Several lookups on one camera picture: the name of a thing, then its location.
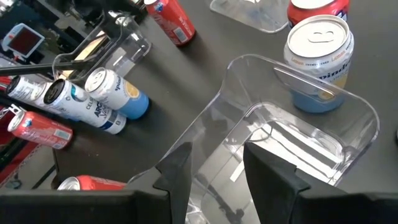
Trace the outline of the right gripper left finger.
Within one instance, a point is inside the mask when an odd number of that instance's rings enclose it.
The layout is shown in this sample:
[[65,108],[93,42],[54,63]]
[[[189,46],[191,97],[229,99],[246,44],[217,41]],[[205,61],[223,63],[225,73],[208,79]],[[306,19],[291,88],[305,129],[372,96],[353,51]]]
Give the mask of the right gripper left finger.
[[185,142],[121,190],[3,190],[1,223],[184,223],[191,168]]

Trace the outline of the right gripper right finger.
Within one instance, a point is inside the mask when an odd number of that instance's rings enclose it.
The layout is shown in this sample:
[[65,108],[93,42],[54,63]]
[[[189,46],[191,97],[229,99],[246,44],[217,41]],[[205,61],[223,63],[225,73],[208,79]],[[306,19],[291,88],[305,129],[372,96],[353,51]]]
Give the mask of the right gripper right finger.
[[261,223],[397,223],[397,194],[349,194],[253,142],[243,161]]

